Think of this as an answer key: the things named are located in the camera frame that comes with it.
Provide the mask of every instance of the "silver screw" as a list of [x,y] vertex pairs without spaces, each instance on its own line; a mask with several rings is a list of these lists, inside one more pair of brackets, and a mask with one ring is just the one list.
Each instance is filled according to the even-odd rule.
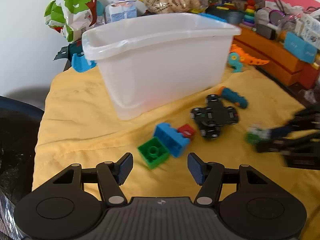
[[124,201],[124,198],[121,196],[112,196],[108,199],[111,204],[121,204]]
[[212,203],[212,198],[200,197],[200,198],[197,199],[197,202],[200,205],[210,205]]

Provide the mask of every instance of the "green toy block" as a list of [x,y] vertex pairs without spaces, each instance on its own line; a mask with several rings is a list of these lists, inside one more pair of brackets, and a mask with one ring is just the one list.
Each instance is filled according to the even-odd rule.
[[150,169],[165,162],[170,155],[167,147],[157,137],[153,137],[151,140],[140,145],[138,150]]

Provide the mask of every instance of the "blue gripper pad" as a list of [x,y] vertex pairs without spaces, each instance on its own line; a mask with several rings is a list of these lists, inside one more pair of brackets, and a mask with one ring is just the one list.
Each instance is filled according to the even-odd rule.
[[190,143],[189,138],[184,138],[168,123],[160,123],[156,126],[154,137],[157,137],[174,157],[179,157]]
[[204,174],[201,163],[199,163],[191,153],[188,154],[188,169],[198,185],[204,183]]
[[117,164],[119,164],[119,173],[116,176],[116,182],[120,186],[124,184],[125,180],[127,179],[130,171],[133,168],[133,155],[126,154],[124,159],[120,159]]

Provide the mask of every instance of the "blue box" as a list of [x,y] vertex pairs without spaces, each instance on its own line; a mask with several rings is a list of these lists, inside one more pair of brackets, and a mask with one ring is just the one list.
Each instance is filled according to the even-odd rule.
[[153,136],[157,137],[174,157],[179,157],[190,143],[189,138],[184,138],[182,133],[165,122],[156,126]]
[[317,48],[305,42],[294,33],[288,32],[284,40],[284,48],[301,61],[314,63]]

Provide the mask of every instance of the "cardboard box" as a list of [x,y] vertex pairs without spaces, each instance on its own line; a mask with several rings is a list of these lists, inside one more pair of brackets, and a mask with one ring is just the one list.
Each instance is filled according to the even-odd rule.
[[317,49],[294,33],[288,32],[284,40],[284,48],[301,61],[314,63]]
[[135,0],[118,0],[106,7],[106,22],[117,22],[137,17]]

